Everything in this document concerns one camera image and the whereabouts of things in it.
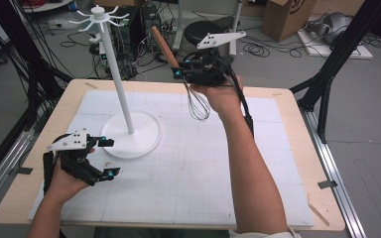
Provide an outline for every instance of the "forearm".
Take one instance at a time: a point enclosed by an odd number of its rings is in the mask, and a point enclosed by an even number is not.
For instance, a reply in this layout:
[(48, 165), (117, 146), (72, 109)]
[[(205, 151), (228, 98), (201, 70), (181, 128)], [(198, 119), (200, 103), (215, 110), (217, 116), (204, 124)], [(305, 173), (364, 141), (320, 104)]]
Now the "forearm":
[(37, 209), (28, 238), (59, 238), (63, 204), (44, 197)]
[(227, 135), (237, 231), (287, 231), (281, 196), (241, 111), (227, 111), (220, 118)]

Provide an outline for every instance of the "wooden table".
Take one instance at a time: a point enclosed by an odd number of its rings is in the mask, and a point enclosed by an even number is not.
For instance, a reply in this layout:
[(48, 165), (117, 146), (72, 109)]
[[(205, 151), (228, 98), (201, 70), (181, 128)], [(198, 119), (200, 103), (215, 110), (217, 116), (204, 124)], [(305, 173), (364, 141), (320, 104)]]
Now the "wooden table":
[[(158, 82), (123, 82), (125, 91), (186, 93), (180, 83)], [(41, 188), (43, 180), (42, 156), (47, 145), (66, 129), (76, 113), (87, 90), (115, 90), (113, 81), (76, 79), (67, 87), (58, 106), (43, 129), (23, 167), (33, 168), (30, 175), (17, 175), (0, 204), (0, 223), (30, 224), (28, 214)], [(318, 182), (325, 181), (326, 176), (321, 167), (315, 146), (306, 128), (299, 107), (288, 89), (245, 87), (248, 97), (274, 98), (278, 104), (281, 117), (300, 177), (307, 193), (315, 226), (304, 227), (304, 230), (343, 230), (345, 223), (330, 188), (321, 189)], [(104, 226), (104, 223), (66, 222), (65, 225)]]

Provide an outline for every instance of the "black chair seat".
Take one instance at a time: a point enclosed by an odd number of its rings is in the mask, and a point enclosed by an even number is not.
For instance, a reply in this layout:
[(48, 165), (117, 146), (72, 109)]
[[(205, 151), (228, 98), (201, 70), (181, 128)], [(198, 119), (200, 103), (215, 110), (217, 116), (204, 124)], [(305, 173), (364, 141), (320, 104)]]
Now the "black chair seat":
[(223, 32), (218, 25), (208, 21), (200, 21), (189, 24), (185, 28), (184, 35), (188, 42), (196, 46), (206, 37), (206, 34), (220, 34)]

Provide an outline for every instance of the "gray floor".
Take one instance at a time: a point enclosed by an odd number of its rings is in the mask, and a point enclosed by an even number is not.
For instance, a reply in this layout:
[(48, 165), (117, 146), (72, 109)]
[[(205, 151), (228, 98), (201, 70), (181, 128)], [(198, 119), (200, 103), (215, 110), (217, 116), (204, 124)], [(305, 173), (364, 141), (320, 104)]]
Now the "gray floor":
[[(261, 25), (260, 21), (242, 21), (241, 28)], [(74, 32), (47, 34), (48, 44), (63, 64), (76, 77), (92, 72), (91, 56), (87, 47), (62, 48), (60, 42)], [(247, 34), (267, 40), (259, 29)], [(88, 36), (75, 35), (86, 43)], [(298, 42), (293, 36), (285, 41)], [(233, 69), (243, 77), (246, 86), (292, 87), (314, 76), (324, 59), (308, 57), (301, 50), (301, 58), (270, 49), (267, 58), (245, 53), (244, 44), (238, 43)], [(350, 59), (337, 75), (332, 86), (327, 120), (327, 140), (341, 172), (349, 196), (354, 204), (367, 237), (381, 237), (381, 49), (366, 47), (373, 60)], [(188, 43), (183, 50), (191, 51)], [(138, 71), (160, 65), (152, 62)], [(134, 80), (174, 82), (167, 66), (157, 68)], [(13, 67), (0, 64), (0, 142), (26, 108), (26, 96)], [(0, 200), (11, 183), (8, 177), (0, 189)], [(0, 225), (0, 237), (25, 237), (27, 226)], [(92, 237), (92, 227), (67, 227), (68, 237)], [(349, 237), (347, 231), (301, 232), (303, 237)]]

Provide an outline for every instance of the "human arm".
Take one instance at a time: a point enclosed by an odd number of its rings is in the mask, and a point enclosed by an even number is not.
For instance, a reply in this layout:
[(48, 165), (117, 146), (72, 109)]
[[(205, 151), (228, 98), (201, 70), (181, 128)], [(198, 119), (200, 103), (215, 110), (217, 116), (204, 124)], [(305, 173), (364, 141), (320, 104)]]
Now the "human arm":
[(281, 196), (244, 120), (235, 89), (191, 87), (207, 97), (225, 129), (237, 232), (288, 231)]
[(36, 211), (28, 237), (59, 238), (64, 203), (87, 186), (88, 184), (84, 181), (78, 180), (63, 171), (61, 161), (58, 160), (51, 185)]

